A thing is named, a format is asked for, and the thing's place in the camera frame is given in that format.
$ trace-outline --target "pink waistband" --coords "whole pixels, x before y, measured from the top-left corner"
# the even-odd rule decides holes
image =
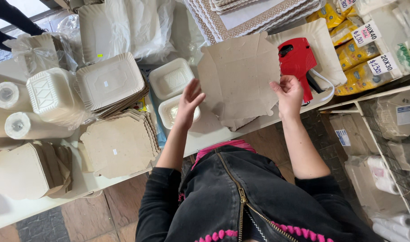
[[[215,148],[221,147],[221,146],[235,146],[235,147],[239,147],[239,148],[243,148],[246,149],[248,151],[257,153],[255,149],[253,149],[251,147],[250,144],[246,143],[245,140],[229,140],[229,141],[224,141],[218,144],[215,144],[213,146],[209,146],[205,149],[201,149],[198,153],[197,153],[197,157],[196,157],[196,162],[195,164],[191,167],[191,169],[193,169],[197,162],[200,160],[200,158],[204,157],[208,152],[212,151]]]

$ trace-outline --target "black pants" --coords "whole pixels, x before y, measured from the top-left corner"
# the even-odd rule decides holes
[[[20,30],[34,36],[40,35],[44,32],[38,25],[34,24],[29,18],[27,18],[18,8],[9,4],[6,0],[0,0],[0,19],[7,21],[8,23],[16,26]],[[0,49],[11,51],[11,48],[2,44],[5,40],[15,39],[9,35],[6,35],[0,31]]]

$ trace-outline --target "woman's left hand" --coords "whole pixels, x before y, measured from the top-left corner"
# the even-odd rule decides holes
[[[193,124],[195,109],[203,102],[206,96],[202,93],[202,89],[200,87],[197,88],[198,85],[199,80],[194,78],[190,81],[186,88],[184,88],[180,98],[174,128],[188,130]]]

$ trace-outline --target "price sticker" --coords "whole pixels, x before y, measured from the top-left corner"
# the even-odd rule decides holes
[[[347,8],[351,7],[356,0],[338,0],[339,5],[341,6],[341,11],[344,12]]]
[[[358,29],[351,32],[358,47],[373,42],[374,40],[381,38],[381,33],[378,30],[374,20],[360,26]]]
[[[390,52],[385,53],[384,55],[380,55],[377,58],[373,58],[367,62],[369,64],[369,68],[372,71],[373,75],[379,75],[382,73],[389,72],[391,70],[397,69],[398,66],[393,59],[393,56]]]

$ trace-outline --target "zipper pull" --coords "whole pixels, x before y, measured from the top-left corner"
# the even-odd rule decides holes
[[[240,201],[241,201],[241,203],[247,203],[247,202],[248,202],[248,200],[247,200],[247,197],[245,196],[244,189],[239,188],[239,189],[238,189],[238,191],[239,191],[239,195],[240,195]]]

